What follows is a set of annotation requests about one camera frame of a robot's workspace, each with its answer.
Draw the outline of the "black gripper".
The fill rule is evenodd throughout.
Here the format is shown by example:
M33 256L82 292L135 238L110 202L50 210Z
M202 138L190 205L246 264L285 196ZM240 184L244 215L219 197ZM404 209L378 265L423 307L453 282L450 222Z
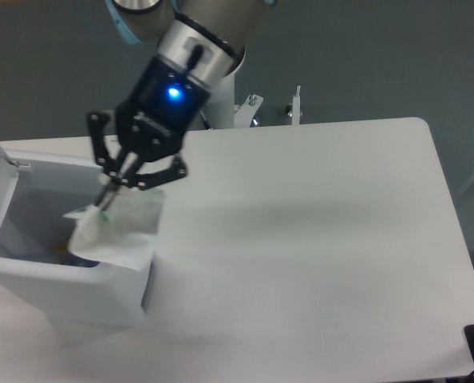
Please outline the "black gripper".
M182 73L154 57L128 98L116 110L90 112L87 124L93 157L107 176L95 206L108 210L119 192L133 188L146 191L188 175L180 151L188 127L209 98L209 92ZM114 122L120 151L109 154L105 127ZM139 157L125 167L131 152ZM172 156L168 168L153 173L139 173L144 162Z

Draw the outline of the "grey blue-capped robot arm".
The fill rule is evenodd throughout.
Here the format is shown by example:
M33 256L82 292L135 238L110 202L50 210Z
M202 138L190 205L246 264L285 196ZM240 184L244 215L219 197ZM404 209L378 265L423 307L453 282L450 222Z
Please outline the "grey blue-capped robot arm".
M156 55L115 109L87 116L94 161L107 176L95 205L184 178L184 135L274 1L108 1L122 38L158 38Z

